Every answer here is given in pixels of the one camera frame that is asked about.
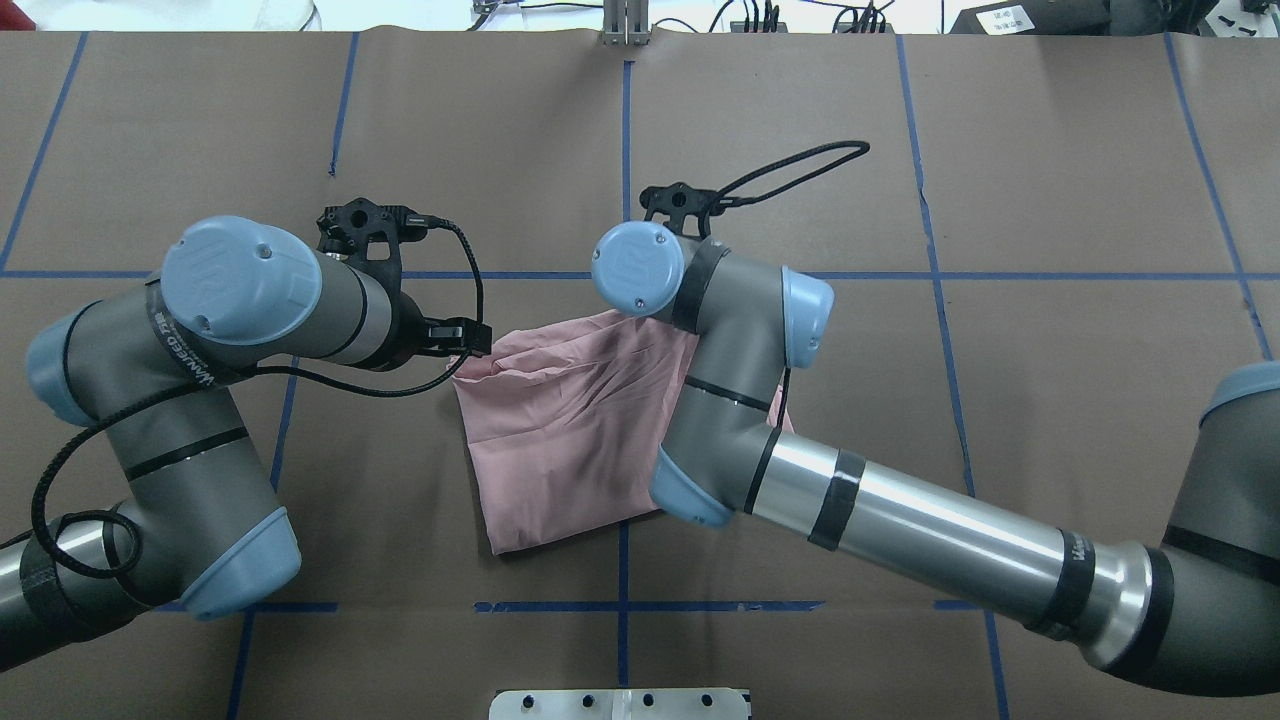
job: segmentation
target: pink fabric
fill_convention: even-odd
[[[494,555],[657,510],[649,478],[696,346],[611,310],[516,331],[462,365],[453,383]]]

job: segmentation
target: sticker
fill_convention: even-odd
[[[1021,5],[987,10],[974,17],[982,23],[982,29],[987,31],[987,35],[1012,35],[1015,32],[1036,29],[1036,23],[1032,22]]]

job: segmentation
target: light blue joint cap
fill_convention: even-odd
[[[658,447],[658,466],[653,469],[649,497],[667,512],[698,525],[723,528],[733,511],[707,495],[698,483],[676,465],[663,447]]]
[[[604,233],[591,254],[591,281],[609,305],[646,318],[676,299],[685,277],[680,240],[658,223],[631,220]]]
[[[786,265],[782,266],[782,316],[786,327],[787,366],[813,365],[835,305],[836,291],[829,284]]]
[[[59,420],[82,428],[92,425],[93,419],[81,409],[72,395],[63,356],[67,352],[67,342],[70,340],[72,325],[87,307],[86,305],[40,331],[36,340],[31,341],[31,346],[27,347],[27,383],[31,384],[36,397],[51,407]]]
[[[224,345],[261,345],[288,334],[320,300],[320,261],[280,228],[236,215],[201,220],[160,269],[174,319]]]
[[[1213,400],[1210,400],[1208,409],[1201,415],[1201,424],[1204,424],[1204,418],[1208,418],[1210,413],[1233,400],[1272,389],[1280,389],[1280,361],[1245,365],[1217,383]]]
[[[301,566],[293,525],[284,509],[276,507],[191,583],[182,606],[196,620],[214,620],[278,591]]]

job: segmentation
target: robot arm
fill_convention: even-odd
[[[0,548],[0,670],[174,600],[197,619],[219,618],[293,578],[293,529],[225,388],[257,361],[289,354],[390,370],[417,354],[488,351],[479,318],[424,318],[399,292],[398,243],[447,222],[361,199],[326,209],[319,224],[332,255],[243,218],[197,223],[145,286],[88,305],[32,343],[32,387],[73,424],[196,391],[106,430],[131,491],[114,510],[137,536],[64,516],[51,534],[70,564],[35,538]],[[370,260],[370,242],[387,242],[390,258]],[[68,566],[119,569],[125,557],[134,562],[116,574]]]
[[[1108,546],[767,425],[783,369],[818,350],[826,283],[649,222],[607,233],[591,275],[618,310],[701,336],[650,489],[668,512],[710,527],[758,515],[1138,684],[1280,691],[1280,363],[1220,386],[1161,547]]]

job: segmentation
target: white bracket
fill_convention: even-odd
[[[649,0],[604,0],[604,45],[649,45]]]
[[[751,693],[733,688],[504,691],[489,720],[751,720]]]

